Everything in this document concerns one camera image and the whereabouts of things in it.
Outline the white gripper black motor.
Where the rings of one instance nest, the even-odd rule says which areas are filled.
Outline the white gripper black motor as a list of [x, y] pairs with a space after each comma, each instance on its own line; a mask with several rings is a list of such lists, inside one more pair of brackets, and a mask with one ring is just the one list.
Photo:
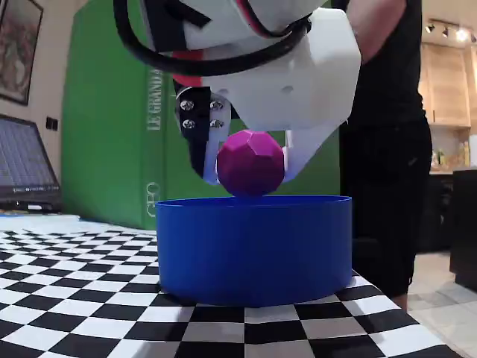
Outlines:
[[285, 176], [296, 178], [349, 117], [361, 54], [347, 15], [320, 7], [287, 54], [238, 73], [175, 77], [176, 114], [191, 166], [219, 185], [217, 156], [232, 113], [252, 131], [285, 132]]

